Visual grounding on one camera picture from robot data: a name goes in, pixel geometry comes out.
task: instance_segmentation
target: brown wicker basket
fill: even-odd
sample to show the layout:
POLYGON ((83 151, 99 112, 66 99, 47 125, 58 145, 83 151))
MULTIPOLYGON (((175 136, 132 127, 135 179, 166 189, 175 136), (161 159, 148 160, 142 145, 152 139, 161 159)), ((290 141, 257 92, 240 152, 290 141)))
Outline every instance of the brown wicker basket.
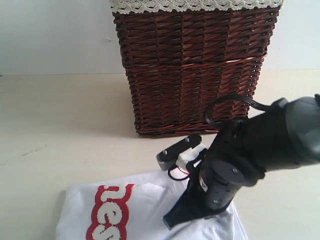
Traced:
MULTIPOLYGON (((141 135, 212 132, 204 110, 230 93, 252 96, 280 7, 113 13, 141 135)), ((239 101, 215 106, 215 120, 244 117, 239 101)))

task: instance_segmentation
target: white lace edge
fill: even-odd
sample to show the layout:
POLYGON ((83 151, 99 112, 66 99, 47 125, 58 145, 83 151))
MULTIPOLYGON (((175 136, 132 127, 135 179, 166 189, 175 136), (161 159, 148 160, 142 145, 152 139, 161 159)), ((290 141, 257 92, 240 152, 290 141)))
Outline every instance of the white lace edge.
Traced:
POLYGON ((165 12, 213 11, 215 9, 227 11, 254 9, 254 8, 276 8, 283 4, 284 0, 109 0, 114 13, 129 14, 150 12, 159 10, 165 12))

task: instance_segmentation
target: table surface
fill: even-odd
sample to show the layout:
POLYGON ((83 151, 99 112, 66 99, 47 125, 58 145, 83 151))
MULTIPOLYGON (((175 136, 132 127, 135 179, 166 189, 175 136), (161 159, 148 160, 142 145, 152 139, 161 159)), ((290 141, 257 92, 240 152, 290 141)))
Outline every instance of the table surface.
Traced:
MULTIPOLYGON (((319 79, 320 70, 262 72, 254 99, 312 96, 319 79)), ((157 170, 156 153, 180 139, 136 134, 124 75, 3 76, 0 239, 53 240, 68 186, 157 170)), ((319 173, 271 172, 241 189, 235 205, 249 239, 318 240, 319 173)))

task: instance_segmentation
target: white wall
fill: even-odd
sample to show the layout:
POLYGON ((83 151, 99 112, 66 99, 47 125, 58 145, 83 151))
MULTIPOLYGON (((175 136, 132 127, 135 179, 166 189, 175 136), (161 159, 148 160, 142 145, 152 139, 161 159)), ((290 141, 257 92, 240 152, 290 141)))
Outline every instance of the white wall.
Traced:
MULTIPOLYGON (((265 70, 320 69, 319 13, 318 0, 285 1, 265 70)), ((108 0, 0 0, 0 73, 123 72, 108 0)))

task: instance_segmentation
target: white cloth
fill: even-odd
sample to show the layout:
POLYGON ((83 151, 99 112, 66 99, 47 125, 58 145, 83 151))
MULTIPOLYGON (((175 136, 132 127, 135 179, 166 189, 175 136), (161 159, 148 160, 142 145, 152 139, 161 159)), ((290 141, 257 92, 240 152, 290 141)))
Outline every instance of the white cloth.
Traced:
POLYGON ((109 0, 112 11, 115 13, 128 14, 151 12, 159 10, 172 12, 176 10, 213 11, 215 9, 226 11, 228 9, 241 10, 254 8, 276 8, 282 5, 284 0, 109 0))
POLYGON ((168 230, 163 215, 186 184, 155 171, 71 186, 66 191, 56 240, 248 240, 233 203, 220 215, 168 230))

